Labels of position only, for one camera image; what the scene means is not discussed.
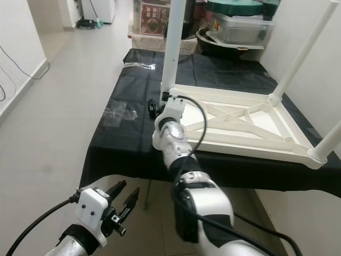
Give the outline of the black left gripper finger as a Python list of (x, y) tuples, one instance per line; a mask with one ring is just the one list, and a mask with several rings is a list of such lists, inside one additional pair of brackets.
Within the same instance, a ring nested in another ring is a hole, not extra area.
[(140, 188), (136, 188), (131, 195), (124, 201), (124, 206), (121, 210), (120, 217), (121, 219), (127, 219), (131, 214), (132, 210), (136, 206), (136, 202), (138, 201), (140, 193)]
[(127, 181), (126, 180), (121, 180), (116, 185), (112, 186), (107, 190), (107, 195), (109, 195), (109, 198), (116, 198), (121, 191), (126, 187)]

